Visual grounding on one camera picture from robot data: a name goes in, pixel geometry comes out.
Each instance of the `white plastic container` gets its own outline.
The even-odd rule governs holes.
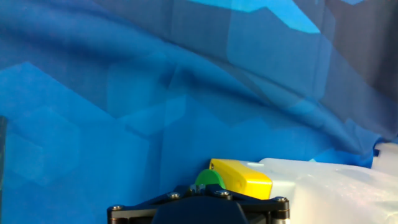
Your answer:
[[[398,177],[398,145],[380,143],[375,149],[380,150],[380,153],[373,158],[372,169]]]
[[[290,200],[291,224],[398,223],[398,177],[318,162],[263,159],[242,164],[272,180],[271,198]]]

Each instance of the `yellow block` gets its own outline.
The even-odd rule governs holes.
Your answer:
[[[212,159],[209,169],[220,174],[227,190],[262,200],[269,199],[272,181],[265,174],[229,159]]]

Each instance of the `screw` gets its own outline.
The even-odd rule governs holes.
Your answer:
[[[123,205],[113,205],[112,210],[114,211],[119,211],[123,209]]]
[[[227,190],[217,190],[216,194],[219,196],[228,196],[229,192]]]
[[[179,193],[176,193],[176,192],[168,193],[167,196],[168,196],[170,199],[178,199],[178,198],[180,198],[180,194],[179,194]]]
[[[278,196],[278,197],[274,197],[273,200],[276,202],[285,202],[285,201],[287,201],[287,198]]]

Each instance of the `black mount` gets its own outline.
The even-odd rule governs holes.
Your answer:
[[[109,207],[107,215],[108,224],[271,224],[290,220],[287,198],[259,200],[218,184],[178,186],[136,206]]]

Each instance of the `green plastic part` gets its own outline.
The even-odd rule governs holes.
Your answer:
[[[217,171],[206,169],[197,177],[195,181],[195,185],[208,185],[208,184],[219,184],[223,189],[225,189],[225,184],[223,178],[217,173]]]

